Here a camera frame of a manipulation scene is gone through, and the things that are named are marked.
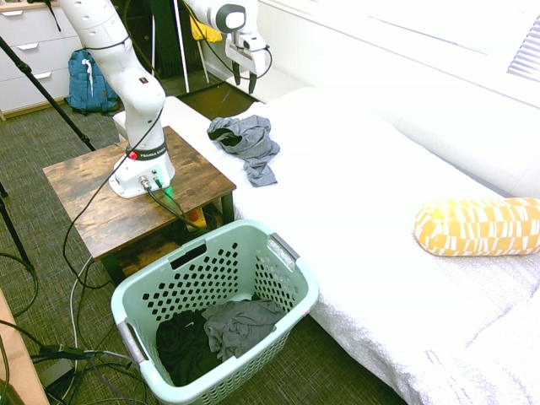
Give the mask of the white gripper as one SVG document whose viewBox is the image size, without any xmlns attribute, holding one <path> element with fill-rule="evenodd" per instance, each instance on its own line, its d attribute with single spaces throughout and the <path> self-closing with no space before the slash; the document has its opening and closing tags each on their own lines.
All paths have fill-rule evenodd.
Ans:
<svg viewBox="0 0 540 405">
<path fill-rule="evenodd" d="M 257 85 L 257 74 L 266 68 L 265 50 L 267 42 L 255 31 L 226 35 L 225 55 L 232 61 L 232 72 L 236 85 L 240 85 L 240 66 L 250 71 L 248 94 L 252 95 Z"/>
</svg>

